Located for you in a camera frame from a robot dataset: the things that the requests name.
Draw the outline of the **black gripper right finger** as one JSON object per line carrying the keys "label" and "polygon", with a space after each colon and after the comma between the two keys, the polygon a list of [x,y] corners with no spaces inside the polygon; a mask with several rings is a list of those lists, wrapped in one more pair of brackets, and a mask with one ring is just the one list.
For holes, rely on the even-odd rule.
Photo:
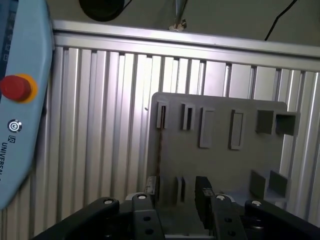
{"label": "black gripper right finger", "polygon": [[217,240],[318,240],[319,227],[264,200],[243,206],[216,194],[207,177],[195,178],[195,207]]}

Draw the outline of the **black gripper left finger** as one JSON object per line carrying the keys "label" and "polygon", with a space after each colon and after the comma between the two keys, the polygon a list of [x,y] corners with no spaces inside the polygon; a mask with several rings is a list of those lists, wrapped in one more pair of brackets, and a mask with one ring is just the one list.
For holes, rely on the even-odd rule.
{"label": "black gripper left finger", "polygon": [[101,197],[34,237],[36,240],[164,240],[153,198]]}

